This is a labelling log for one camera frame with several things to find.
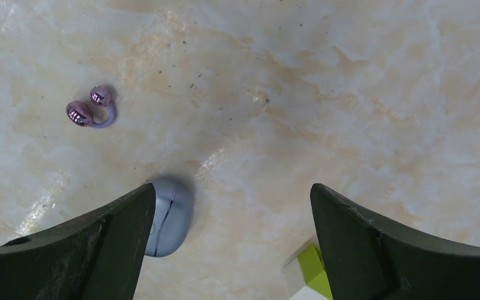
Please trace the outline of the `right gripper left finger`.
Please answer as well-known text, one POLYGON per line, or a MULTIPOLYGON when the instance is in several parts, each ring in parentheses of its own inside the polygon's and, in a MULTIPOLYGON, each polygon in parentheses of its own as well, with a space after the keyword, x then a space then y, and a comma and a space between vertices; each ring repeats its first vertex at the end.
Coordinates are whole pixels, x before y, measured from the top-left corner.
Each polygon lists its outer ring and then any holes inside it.
POLYGON ((132 299, 156 192, 120 198, 0 246, 0 299, 132 299))

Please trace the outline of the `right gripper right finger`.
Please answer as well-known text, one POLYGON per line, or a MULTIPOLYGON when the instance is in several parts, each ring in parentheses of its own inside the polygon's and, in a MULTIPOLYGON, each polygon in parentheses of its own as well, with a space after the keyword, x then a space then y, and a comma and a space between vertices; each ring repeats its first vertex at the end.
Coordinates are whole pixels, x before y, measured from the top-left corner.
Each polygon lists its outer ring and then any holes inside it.
POLYGON ((480 299, 480 247, 413 229, 323 184, 310 200, 336 299, 480 299))

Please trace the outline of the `grey purple charging case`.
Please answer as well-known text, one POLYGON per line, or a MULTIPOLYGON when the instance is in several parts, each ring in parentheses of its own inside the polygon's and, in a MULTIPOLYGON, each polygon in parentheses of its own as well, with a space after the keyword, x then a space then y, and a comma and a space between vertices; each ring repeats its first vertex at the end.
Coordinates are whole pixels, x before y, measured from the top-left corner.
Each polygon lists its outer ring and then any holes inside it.
POLYGON ((176 252, 187 238, 194 216, 194 195, 173 178, 159 177, 151 184, 156 208, 144 254, 161 258, 176 252))

